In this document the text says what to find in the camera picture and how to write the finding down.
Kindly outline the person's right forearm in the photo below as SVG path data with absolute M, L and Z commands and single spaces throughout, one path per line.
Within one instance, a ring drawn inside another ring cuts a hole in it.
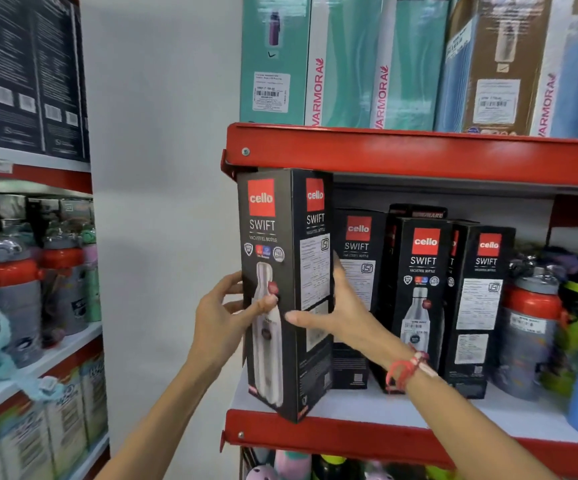
M 464 480 L 560 480 L 414 355 L 394 363 L 397 386 Z

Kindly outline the brown and blue bottle box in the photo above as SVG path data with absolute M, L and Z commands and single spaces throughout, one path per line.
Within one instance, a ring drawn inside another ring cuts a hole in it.
M 451 0 L 434 130 L 547 137 L 574 0 Z M 551 78 L 547 106 L 543 85 Z

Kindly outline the person's left forearm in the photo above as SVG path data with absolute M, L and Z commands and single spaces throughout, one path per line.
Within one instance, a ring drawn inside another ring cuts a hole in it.
M 94 480 L 163 480 L 181 438 L 225 362 L 189 354 L 162 396 Z

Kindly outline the teal white-striped bottle box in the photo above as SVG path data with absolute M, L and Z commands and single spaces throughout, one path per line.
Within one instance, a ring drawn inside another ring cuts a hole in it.
M 369 128 L 434 127 L 450 0 L 382 0 Z
M 304 125 L 367 128 L 383 0 L 311 0 Z

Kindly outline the black bottle box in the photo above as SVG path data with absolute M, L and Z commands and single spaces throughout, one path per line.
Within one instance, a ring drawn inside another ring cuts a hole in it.
M 333 337 L 285 320 L 333 311 L 333 176 L 271 169 L 237 176 L 245 305 L 277 296 L 245 335 L 248 391 L 299 423 L 331 389 Z
M 375 317 L 437 370 L 445 331 L 444 292 L 452 244 L 445 219 L 389 214 Z
M 335 208 L 333 250 L 367 310 L 377 309 L 387 215 L 385 212 Z M 370 366 L 364 355 L 334 337 L 333 389 L 357 390 L 368 385 Z
M 516 230 L 453 220 L 438 373 L 463 397 L 483 399 L 493 361 L 493 334 Z
M 389 214 L 396 217 L 446 219 L 448 209 L 432 205 L 393 203 L 389 206 Z

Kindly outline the person's right hand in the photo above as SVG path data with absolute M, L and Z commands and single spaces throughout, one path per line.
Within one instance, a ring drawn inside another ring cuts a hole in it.
M 368 311 L 349 283 L 336 254 L 333 255 L 334 314 L 340 323 L 336 339 L 362 353 L 370 362 L 389 371 L 400 361 L 410 360 L 414 352 Z

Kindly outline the red metal shelving unit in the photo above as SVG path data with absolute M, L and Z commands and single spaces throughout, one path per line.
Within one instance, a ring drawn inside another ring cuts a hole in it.
M 554 197 L 548 230 L 578 227 L 578 141 L 394 130 L 309 128 L 233 123 L 221 155 L 230 178 L 256 168 L 308 168 L 353 176 L 395 177 L 408 190 Z M 402 396 L 379 388 L 337 393 L 300 424 L 247 394 L 241 377 L 221 434 L 225 443 L 356 459 L 451 468 L 433 433 Z

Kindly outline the grey bottle with red collar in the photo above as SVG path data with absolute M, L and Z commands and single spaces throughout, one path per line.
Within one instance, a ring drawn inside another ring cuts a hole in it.
M 48 227 L 40 267 L 46 325 L 75 335 L 87 328 L 86 264 L 78 237 L 66 223 Z
M 14 236 L 0 233 L 0 310 L 11 329 L 5 352 L 19 369 L 43 355 L 42 277 L 26 245 Z
M 517 399 L 534 402 L 541 395 L 539 376 L 564 316 L 559 286 L 556 275 L 541 266 L 506 285 L 491 379 Z

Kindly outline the blue white-striped bottle box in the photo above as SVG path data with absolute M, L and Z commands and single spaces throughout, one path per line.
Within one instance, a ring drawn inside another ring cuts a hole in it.
M 578 0 L 551 0 L 530 135 L 578 139 Z

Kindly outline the purple bottle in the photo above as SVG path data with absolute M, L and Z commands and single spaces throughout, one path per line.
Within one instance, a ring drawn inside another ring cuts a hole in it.
M 578 253 L 559 246 L 546 246 L 540 252 L 541 261 L 563 268 L 567 276 L 578 273 Z

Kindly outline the dark printed box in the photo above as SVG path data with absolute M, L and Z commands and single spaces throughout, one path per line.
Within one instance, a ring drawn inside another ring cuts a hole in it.
M 0 0 L 0 147 L 43 153 L 33 0 Z
M 44 152 L 84 161 L 75 10 L 69 0 L 33 0 L 31 17 Z

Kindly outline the black bottle with yellow lid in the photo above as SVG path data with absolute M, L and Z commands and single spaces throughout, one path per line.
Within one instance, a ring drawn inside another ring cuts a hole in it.
M 348 459 L 327 454 L 313 455 L 311 480 L 349 480 Z

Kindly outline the white and red shelving unit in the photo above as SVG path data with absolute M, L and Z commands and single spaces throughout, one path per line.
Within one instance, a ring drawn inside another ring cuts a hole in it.
M 79 240 L 81 224 L 92 220 L 90 165 L 5 148 L 0 148 L 0 159 L 14 163 L 12 175 L 0 174 L 0 233 L 22 241 L 44 277 L 39 261 L 48 227 L 66 223 Z M 51 373 L 55 368 L 80 367 L 84 357 L 102 351 L 101 322 L 87 321 L 85 330 L 68 337 L 52 325 L 46 325 L 43 318 L 43 277 L 40 282 L 43 355 L 37 362 L 20 369 L 34 378 L 53 376 Z M 18 393 L 23 392 L 12 381 L 0 381 L 0 406 Z M 99 471 L 99 462 L 107 445 L 108 433 L 96 446 L 90 448 L 88 445 L 85 459 L 69 480 L 85 480 L 88 474 L 94 476 Z

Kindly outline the person's left hand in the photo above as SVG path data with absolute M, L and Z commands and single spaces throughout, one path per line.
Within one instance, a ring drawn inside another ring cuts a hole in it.
M 230 295 L 243 294 L 242 273 L 224 276 L 212 290 L 203 296 L 195 313 L 195 330 L 188 362 L 201 365 L 214 374 L 236 352 L 247 329 L 240 329 L 235 314 L 229 314 L 223 304 Z

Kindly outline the green and black bottle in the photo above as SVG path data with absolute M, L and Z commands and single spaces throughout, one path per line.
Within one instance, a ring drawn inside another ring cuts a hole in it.
M 570 398 L 578 375 L 578 272 L 561 284 L 558 296 L 564 307 L 548 364 L 541 375 L 545 389 Z

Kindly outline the green and pink bottle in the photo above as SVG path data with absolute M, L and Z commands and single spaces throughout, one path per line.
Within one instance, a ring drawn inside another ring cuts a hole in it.
M 101 322 L 98 250 L 95 227 L 92 223 L 87 223 L 83 226 L 79 241 L 84 253 L 86 266 L 87 321 Z

